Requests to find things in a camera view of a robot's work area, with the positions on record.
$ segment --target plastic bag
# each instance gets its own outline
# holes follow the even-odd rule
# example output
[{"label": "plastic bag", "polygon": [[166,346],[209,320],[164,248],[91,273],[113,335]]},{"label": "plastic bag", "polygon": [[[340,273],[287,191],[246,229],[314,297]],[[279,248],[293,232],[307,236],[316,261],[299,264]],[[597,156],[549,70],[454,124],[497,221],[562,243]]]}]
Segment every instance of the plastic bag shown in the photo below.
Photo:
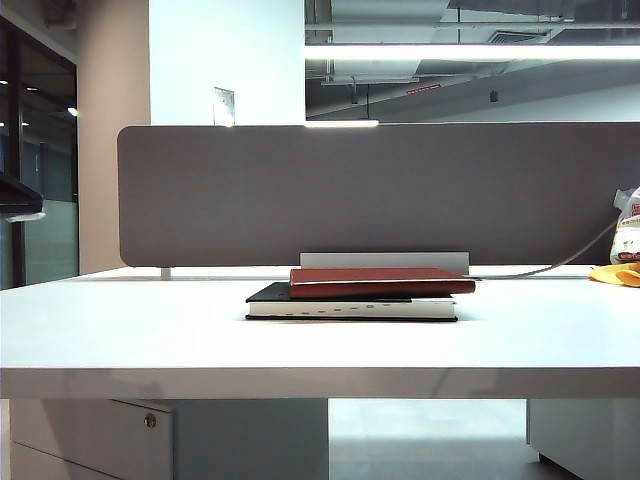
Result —
[{"label": "plastic bag", "polygon": [[621,213],[611,246],[611,263],[640,262],[640,187],[618,190],[613,205]]}]

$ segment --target gray fabric panel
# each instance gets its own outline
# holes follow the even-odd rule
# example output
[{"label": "gray fabric panel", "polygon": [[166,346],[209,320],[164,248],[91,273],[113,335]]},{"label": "gray fabric panel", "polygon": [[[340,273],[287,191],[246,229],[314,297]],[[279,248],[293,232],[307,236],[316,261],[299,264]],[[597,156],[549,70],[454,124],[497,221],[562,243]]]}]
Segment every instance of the gray fabric panel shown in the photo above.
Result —
[{"label": "gray fabric panel", "polygon": [[[128,127],[118,157],[132,266],[455,250],[542,264],[617,216],[616,188],[640,183],[640,124]],[[606,262],[610,241],[579,262]]]}]

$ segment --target black notebook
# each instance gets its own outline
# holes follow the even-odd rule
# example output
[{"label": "black notebook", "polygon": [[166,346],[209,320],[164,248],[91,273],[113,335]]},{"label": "black notebook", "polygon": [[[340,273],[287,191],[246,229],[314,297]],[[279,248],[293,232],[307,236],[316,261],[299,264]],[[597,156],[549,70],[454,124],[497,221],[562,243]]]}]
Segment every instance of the black notebook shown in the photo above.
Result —
[{"label": "black notebook", "polygon": [[413,299],[291,298],[288,282],[274,282],[246,301],[249,320],[457,320],[450,295]]}]

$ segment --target wall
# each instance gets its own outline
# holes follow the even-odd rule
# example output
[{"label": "wall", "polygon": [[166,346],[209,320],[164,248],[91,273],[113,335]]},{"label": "wall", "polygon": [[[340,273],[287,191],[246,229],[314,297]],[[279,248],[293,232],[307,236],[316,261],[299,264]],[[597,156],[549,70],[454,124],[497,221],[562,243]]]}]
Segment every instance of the wall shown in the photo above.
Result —
[{"label": "wall", "polygon": [[211,125],[213,88],[236,124],[304,121],[302,0],[150,0],[151,120]]},{"label": "wall", "polygon": [[40,0],[2,0],[0,15],[54,52],[77,61],[75,32],[47,27]]},{"label": "wall", "polygon": [[149,114],[147,0],[78,5],[80,273],[123,265],[118,241],[118,132]]},{"label": "wall", "polygon": [[485,108],[431,118],[433,122],[640,121],[640,86],[605,88],[589,93]]},{"label": "wall", "polygon": [[[639,75],[638,62],[558,62],[373,103],[370,114],[385,123],[639,121]],[[358,105],[313,118],[364,116]]]}]

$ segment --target desk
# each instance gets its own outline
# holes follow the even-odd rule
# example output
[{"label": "desk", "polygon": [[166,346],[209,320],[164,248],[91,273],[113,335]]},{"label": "desk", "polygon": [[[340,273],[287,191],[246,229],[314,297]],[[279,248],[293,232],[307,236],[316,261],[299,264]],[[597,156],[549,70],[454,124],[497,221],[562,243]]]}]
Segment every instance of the desk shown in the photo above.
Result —
[{"label": "desk", "polygon": [[0,396],[640,397],[634,289],[584,278],[483,281],[457,297],[457,323],[258,322],[243,319],[244,299],[286,269],[171,281],[157,272],[0,294]]}]

